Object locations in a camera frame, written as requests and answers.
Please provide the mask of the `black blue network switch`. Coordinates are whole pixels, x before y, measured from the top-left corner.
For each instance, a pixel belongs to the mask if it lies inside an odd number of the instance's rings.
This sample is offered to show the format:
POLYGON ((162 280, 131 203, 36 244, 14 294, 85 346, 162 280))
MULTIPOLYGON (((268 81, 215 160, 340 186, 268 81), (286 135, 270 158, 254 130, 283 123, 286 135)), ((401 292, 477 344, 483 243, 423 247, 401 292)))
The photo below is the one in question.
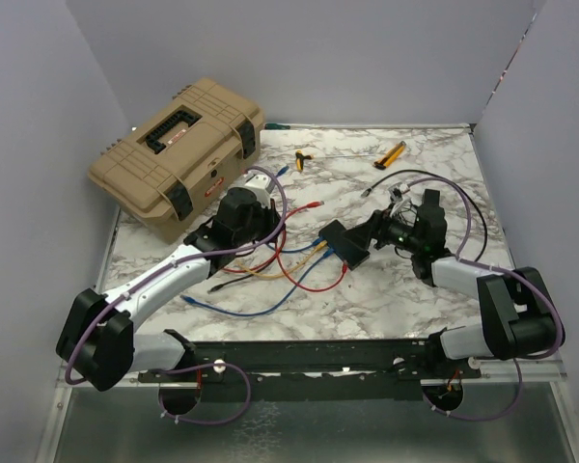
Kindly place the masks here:
POLYGON ((368 245, 355 236, 354 229, 347 229, 339 220, 333 220, 318 232, 333 253, 352 271, 369 256, 368 245))

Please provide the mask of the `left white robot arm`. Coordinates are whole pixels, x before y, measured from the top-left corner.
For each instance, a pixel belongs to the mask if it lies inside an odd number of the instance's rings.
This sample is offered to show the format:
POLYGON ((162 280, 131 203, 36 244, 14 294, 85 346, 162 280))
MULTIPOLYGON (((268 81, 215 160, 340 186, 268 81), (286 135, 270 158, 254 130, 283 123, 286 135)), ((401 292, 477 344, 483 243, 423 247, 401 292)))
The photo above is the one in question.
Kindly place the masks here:
POLYGON ((56 345, 69 385, 88 382, 104 392, 132 371, 162 369, 169 378, 187 378, 194 358, 177 336, 137 338, 143 323, 184 290, 232 262, 237 254, 276 237, 287 213, 268 188, 249 182, 231 188, 217 212, 188 234, 166 259, 136 279, 98 293, 77 294, 56 345))

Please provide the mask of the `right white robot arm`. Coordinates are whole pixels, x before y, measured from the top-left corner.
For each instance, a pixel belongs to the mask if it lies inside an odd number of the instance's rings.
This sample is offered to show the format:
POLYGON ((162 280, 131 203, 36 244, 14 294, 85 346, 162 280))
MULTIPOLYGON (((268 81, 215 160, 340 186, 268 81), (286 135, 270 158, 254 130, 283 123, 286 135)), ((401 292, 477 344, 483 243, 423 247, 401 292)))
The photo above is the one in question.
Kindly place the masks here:
POLYGON ((508 270, 462 259, 446 245, 448 222, 439 191, 424 191, 412 224, 400 217, 404 201, 396 188, 387 208, 343 231, 343 247, 349 252, 345 262, 353 269, 371 249, 394 246, 409 254, 414 275, 424 284, 478 301, 480 323, 443 331, 439 344, 425 352, 424 365, 431 375, 447 376, 459 359, 538 359, 559 349, 564 327, 535 268, 508 270))

